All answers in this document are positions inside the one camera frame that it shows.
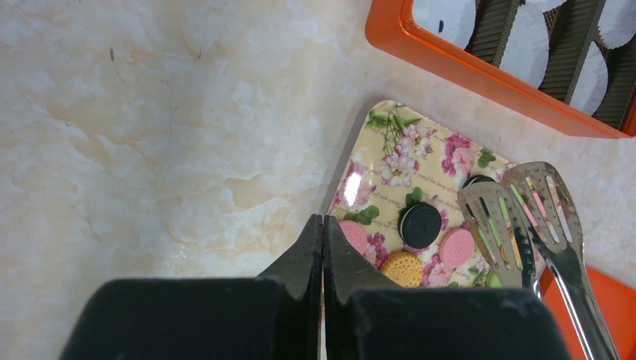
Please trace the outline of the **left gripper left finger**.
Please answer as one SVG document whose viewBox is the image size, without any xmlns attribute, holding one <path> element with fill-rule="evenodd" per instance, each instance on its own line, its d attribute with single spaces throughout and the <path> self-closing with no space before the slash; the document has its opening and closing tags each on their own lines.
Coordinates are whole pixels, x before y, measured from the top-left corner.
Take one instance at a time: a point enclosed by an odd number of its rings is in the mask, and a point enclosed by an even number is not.
<svg viewBox="0 0 636 360">
<path fill-rule="evenodd" d="M 123 278 L 87 301 L 63 359 L 318 359 L 323 220 L 256 277 Z"/>
</svg>

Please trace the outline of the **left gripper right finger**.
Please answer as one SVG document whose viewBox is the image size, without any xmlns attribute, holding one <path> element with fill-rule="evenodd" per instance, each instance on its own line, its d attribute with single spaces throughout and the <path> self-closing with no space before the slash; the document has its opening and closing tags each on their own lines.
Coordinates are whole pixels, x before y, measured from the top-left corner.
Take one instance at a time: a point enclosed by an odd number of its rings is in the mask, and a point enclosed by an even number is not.
<svg viewBox="0 0 636 360">
<path fill-rule="evenodd" d="M 328 359 L 567 359 L 548 308 L 526 289 L 398 286 L 323 223 Z"/>
</svg>

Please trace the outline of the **orange cookie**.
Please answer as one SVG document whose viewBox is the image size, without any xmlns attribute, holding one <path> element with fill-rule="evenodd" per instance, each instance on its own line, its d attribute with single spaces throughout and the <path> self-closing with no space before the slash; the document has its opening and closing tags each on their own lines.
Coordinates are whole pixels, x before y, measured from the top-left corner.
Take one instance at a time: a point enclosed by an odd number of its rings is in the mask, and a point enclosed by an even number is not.
<svg viewBox="0 0 636 360">
<path fill-rule="evenodd" d="M 422 261 L 414 253 L 396 251 L 388 256 L 380 271 L 402 287 L 416 288 L 421 285 L 423 268 Z"/>
</svg>

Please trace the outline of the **floral serving tray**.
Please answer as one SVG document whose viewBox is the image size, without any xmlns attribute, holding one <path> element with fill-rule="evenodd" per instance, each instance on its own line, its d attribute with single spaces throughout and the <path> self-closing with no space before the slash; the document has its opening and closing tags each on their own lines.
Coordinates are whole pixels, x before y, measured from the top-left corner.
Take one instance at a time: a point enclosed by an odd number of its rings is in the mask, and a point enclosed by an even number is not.
<svg viewBox="0 0 636 360">
<path fill-rule="evenodd" d="M 361 255 L 382 275 L 380 268 L 391 253 L 415 254 L 424 266 L 421 285 L 407 289 L 529 290 L 504 287 L 476 243 L 474 254 L 460 267 L 445 266 L 439 256 L 439 246 L 449 230 L 468 230 L 458 205 L 464 182 L 474 175 L 498 182 L 512 166 L 511 161 L 460 133 L 401 103 L 385 100 L 366 115 L 326 217 L 362 225 L 367 247 Z M 438 237 L 420 250 L 406 245 L 398 232 L 399 217 L 417 203 L 434 206 L 442 216 Z"/>
</svg>

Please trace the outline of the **black cookie two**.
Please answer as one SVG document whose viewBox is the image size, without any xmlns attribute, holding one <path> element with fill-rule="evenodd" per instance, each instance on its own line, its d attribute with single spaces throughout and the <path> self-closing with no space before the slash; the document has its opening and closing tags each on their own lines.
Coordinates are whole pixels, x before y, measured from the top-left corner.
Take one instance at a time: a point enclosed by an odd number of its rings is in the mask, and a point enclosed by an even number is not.
<svg viewBox="0 0 636 360">
<path fill-rule="evenodd" d="M 404 210 L 397 228 L 406 245 L 420 250 L 437 239 L 442 224 L 440 212 L 433 205 L 420 202 Z"/>
</svg>

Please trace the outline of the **black cookie three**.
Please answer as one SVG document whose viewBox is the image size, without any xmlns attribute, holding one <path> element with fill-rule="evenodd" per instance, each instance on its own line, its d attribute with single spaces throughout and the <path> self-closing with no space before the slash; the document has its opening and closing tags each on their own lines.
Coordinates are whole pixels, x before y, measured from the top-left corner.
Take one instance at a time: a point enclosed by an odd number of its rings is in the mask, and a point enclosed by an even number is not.
<svg viewBox="0 0 636 360">
<path fill-rule="evenodd" d="M 496 182 L 496 180 L 486 175 L 473 175 L 463 183 L 462 188 L 466 188 L 480 182 Z"/>
</svg>

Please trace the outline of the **metal serving tongs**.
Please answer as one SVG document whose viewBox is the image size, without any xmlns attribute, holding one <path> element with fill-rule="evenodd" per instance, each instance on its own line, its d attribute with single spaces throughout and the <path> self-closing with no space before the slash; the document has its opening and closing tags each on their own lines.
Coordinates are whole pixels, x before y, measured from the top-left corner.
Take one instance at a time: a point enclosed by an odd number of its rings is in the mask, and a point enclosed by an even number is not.
<svg viewBox="0 0 636 360">
<path fill-rule="evenodd" d="M 562 176 L 550 163 L 522 163 L 500 181 L 459 190 L 457 203 L 475 244 L 504 287 L 540 297 L 535 254 L 552 272 L 587 359 L 618 359 L 584 260 L 580 218 Z"/>
</svg>

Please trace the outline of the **orange compartment box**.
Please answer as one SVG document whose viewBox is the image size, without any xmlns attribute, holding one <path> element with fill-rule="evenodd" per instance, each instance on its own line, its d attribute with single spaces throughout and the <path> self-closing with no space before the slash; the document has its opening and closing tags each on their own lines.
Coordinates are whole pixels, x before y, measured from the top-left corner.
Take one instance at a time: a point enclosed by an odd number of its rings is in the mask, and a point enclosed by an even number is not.
<svg viewBox="0 0 636 360">
<path fill-rule="evenodd" d="M 486 61 L 419 28 L 412 1 L 372 1 L 365 25 L 374 47 L 574 137 L 635 137 L 635 108 L 622 130 L 532 88 Z"/>
</svg>

